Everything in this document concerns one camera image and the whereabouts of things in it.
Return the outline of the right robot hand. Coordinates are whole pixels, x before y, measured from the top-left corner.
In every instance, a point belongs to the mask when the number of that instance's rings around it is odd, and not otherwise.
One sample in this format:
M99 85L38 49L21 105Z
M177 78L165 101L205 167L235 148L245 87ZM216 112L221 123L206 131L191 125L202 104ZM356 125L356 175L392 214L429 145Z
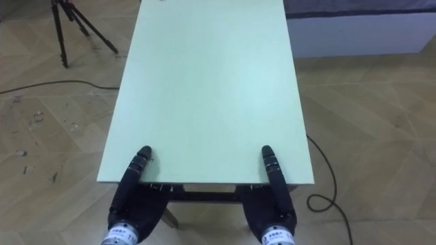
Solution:
M285 177L273 149L262 147L265 185L238 185L247 224L262 245L294 244L297 215Z

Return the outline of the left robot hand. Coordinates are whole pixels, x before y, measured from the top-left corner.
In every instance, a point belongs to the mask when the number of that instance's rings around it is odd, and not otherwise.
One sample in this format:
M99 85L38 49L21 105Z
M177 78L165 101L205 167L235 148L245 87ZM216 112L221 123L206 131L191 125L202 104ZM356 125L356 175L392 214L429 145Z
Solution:
M142 147L125 170L109 208L103 244L139 244L150 236L164 215L172 186L140 183L151 155L150 146Z

